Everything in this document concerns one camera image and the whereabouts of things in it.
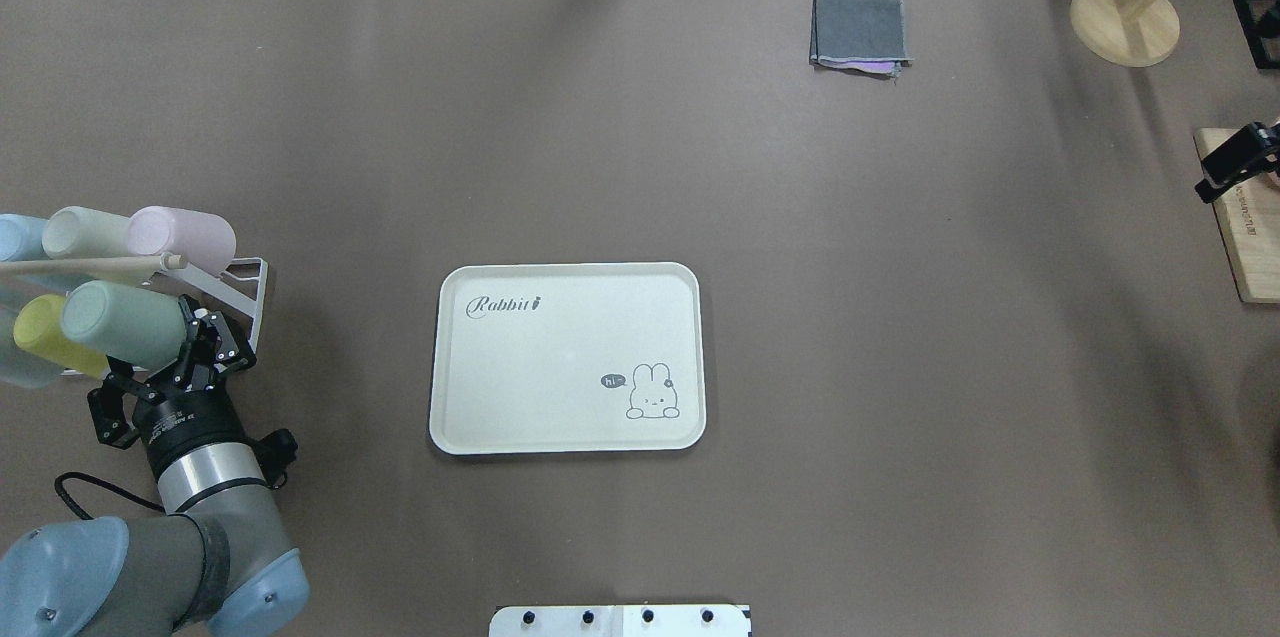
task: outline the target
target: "wooden stand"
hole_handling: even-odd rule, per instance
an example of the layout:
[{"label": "wooden stand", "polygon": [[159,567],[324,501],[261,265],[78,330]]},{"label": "wooden stand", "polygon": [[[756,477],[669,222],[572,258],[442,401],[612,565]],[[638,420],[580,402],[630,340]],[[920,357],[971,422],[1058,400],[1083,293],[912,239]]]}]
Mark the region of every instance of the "wooden stand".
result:
[{"label": "wooden stand", "polygon": [[[1197,130],[1197,153],[1204,159],[1235,132]],[[1213,214],[1240,301],[1280,303],[1280,185],[1266,175],[1239,183],[1213,201]]]},{"label": "wooden stand", "polygon": [[1075,35],[1098,58],[1152,67],[1178,43],[1178,12],[1169,0],[1071,0]]}]

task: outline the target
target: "wooden mug tree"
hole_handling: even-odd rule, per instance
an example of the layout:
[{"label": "wooden mug tree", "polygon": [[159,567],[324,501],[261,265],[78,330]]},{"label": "wooden mug tree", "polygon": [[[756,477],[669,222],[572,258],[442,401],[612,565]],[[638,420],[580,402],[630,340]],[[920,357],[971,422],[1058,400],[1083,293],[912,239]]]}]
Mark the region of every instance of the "wooden mug tree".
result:
[{"label": "wooden mug tree", "polygon": [[1169,0],[1071,0],[1075,36],[1098,58],[1152,67],[1178,43],[1178,12]]}]

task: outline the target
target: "pink cup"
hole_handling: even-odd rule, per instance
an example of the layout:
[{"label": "pink cup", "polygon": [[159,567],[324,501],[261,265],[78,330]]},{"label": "pink cup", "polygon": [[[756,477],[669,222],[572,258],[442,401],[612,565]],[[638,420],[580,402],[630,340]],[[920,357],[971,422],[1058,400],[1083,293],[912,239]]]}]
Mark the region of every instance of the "pink cup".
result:
[{"label": "pink cup", "polygon": [[236,232],[216,214],[188,208],[142,207],[129,217],[132,255],[174,253],[212,276],[236,258]]}]

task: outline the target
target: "silver metal ring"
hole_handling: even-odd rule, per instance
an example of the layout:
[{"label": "silver metal ring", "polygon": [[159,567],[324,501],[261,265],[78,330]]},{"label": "silver metal ring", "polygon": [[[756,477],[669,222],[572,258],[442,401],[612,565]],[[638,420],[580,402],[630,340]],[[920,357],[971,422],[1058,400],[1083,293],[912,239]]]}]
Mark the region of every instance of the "silver metal ring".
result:
[{"label": "silver metal ring", "polygon": [[198,446],[169,464],[160,475],[160,503],[166,513],[175,513],[188,500],[232,481],[262,481],[262,471],[248,445],[218,443]]}]

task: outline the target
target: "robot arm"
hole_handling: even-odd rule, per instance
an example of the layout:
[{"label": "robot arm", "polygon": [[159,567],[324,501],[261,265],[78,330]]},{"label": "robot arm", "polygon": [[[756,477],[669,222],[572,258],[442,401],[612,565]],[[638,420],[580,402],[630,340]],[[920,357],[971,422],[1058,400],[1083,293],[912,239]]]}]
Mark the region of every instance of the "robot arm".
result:
[{"label": "robot arm", "polygon": [[[209,623],[214,637],[265,637],[306,605],[310,587],[271,489],[297,450],[280,429],[246,436],[225,379],[256,362],[238,327],[182,299],[178,361],[133,381],[111,372],[88,395],[99,441],[142,437],[165,517],[114,517],[36,530],[0,560],[0,633],[163,637]],[[137,397],[131,427],[123,395]]]}]

